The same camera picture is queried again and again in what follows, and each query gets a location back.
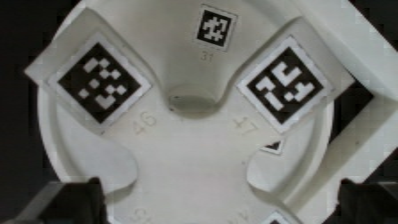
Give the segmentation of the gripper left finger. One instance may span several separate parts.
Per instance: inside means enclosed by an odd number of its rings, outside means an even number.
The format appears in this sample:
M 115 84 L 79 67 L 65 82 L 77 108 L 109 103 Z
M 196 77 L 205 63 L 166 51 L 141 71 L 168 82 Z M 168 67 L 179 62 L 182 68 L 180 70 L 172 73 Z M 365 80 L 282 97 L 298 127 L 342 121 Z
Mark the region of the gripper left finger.
M 10 224 L 106 224 L 99 178 L 86 182 L 49 182 Z

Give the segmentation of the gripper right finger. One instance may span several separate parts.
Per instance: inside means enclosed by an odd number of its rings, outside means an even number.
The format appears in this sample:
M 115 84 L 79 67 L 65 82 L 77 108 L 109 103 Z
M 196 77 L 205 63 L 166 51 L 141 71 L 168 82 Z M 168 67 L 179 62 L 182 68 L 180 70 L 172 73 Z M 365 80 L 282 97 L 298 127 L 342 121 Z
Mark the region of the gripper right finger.
M 398 224 L 398 183 L 340 181 L 337 224 Z

